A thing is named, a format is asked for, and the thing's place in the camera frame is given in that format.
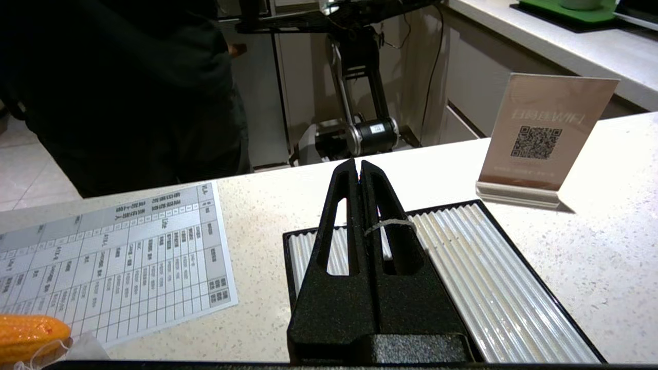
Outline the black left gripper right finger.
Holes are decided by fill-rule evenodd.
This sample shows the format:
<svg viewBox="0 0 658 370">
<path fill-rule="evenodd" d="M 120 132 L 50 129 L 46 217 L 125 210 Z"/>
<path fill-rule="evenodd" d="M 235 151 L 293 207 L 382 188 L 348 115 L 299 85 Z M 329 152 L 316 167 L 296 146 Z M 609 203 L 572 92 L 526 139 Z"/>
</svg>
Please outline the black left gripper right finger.
<svg viewBox="0 0 658 370">
<path fill-rule="evenodd" d="M 468 333 L 385 172 L 360 170 L 377 331 L 374 363 L 468 363 Z"/>
</svg>

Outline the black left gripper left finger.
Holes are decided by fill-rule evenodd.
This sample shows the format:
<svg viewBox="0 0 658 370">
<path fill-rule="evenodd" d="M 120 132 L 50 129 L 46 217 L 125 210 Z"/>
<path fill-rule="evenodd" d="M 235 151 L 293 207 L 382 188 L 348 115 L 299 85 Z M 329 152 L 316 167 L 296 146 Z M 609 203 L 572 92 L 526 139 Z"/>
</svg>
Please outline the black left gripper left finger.
<svg viewBox="0 0 658 370">
<path fill-rule="evenodd" d="M 339 202 L 347 201 L 348 274 L 327 272 Z M 333 171 L 314 247 L 287 328 L 291 363 L 364 363 L 376 332 L 364 236 L 359 175 L 354 159 Z"/>
</svg>

